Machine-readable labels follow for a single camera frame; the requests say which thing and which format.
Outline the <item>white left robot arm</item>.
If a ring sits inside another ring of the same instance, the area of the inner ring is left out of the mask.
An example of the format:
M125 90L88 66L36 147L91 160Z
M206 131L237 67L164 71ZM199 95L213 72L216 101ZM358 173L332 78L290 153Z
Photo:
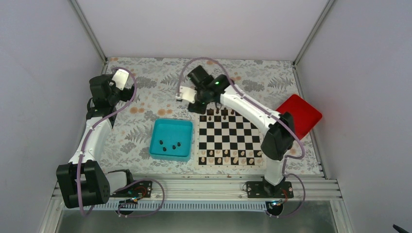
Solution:
M124 68L89 80L92 97L87 102L86 127L78 149L69 162L56 170L64 204L67 208L107 203L110 182L99 165L104 145L112 131L120 101L128 107L136 96L135 87L126 87L134 76Z

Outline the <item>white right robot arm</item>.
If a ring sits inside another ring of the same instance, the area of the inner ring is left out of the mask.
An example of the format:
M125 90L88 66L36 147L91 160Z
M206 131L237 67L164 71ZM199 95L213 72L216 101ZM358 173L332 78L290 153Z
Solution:
M297 140L288 112L271 110L247 95L226 75L213 77L202 66L188 74L194 88L180 87L188 110L198 113L196 136L201 166L266 165L263 191L282 191L285 154Z

